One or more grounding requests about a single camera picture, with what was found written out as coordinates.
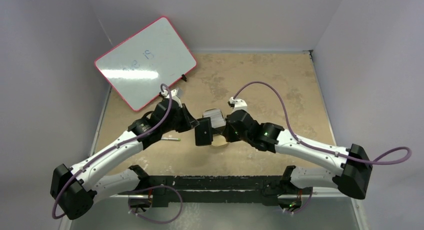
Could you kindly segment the black leather card holder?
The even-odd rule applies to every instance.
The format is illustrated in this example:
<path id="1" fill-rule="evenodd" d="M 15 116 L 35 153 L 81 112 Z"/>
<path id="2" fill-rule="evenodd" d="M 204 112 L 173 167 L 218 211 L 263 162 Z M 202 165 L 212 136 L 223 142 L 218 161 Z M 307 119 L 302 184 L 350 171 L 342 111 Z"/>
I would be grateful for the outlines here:
<path id="1" fill-rule="evenodd" d="M 208 146 L 213 142 L 213 128 L 210 117 L 197 120 L 198 126 L 194 129 L 194 139 L 196 146 Z"/>

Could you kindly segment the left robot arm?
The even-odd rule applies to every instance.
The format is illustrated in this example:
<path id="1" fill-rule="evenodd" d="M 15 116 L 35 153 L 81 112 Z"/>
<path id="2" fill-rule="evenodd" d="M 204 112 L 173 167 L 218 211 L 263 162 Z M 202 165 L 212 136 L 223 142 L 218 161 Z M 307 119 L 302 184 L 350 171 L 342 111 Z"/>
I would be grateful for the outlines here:
<path id="1" fill-rule="evenodd" d="M 147 149 L 170 131 L 194 129 L 199 122 L 184 103 L 164 99 L 155 109 L 135 120 L 115 141 L 91 157 L 71 167 L 53 170 L 50 194 L 54 198 L 51 216 L 76 219 L 85 214 L 99 197 L 96 184 L 129 157 Z"/>

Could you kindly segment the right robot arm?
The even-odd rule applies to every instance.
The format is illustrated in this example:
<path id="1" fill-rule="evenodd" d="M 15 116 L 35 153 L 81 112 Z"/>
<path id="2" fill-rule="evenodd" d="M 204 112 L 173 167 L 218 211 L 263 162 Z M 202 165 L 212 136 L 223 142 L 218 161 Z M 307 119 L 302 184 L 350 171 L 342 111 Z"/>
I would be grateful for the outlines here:
<path id="1" fill-rule="evenodd" d="M 287 170 L 288 175 L 280 183 L 284 192 L 327 187 L 354 199 L 365 199 L 373 167 L 362 146 L 352 144 L 346 148 L 294 137 L 277 124 L 258 123 L 245 110 L 232 112 L 225 121 L 223 135 L 228 142 L 244 141 L 258 151 L 291 155 L 319 166 Z"/>

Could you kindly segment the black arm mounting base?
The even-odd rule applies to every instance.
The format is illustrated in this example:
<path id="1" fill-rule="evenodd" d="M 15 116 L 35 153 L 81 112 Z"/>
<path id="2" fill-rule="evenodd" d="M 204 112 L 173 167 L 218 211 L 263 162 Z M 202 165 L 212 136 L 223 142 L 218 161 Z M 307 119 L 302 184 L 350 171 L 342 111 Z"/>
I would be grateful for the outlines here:
<path id="1" fill-rule="evenodd" d="M 138 185 L 132 194 L 149 194 L 153 207 L 167 207 L 169 203 L 260 203 L 294 210 L 302 205 L 302 197 L 313 189 L 294 186 L 288 166 L 283 175 L 256 176 L 173 176 L 149 175 L 140 166 L 130 170 L 136 173 Z"/>

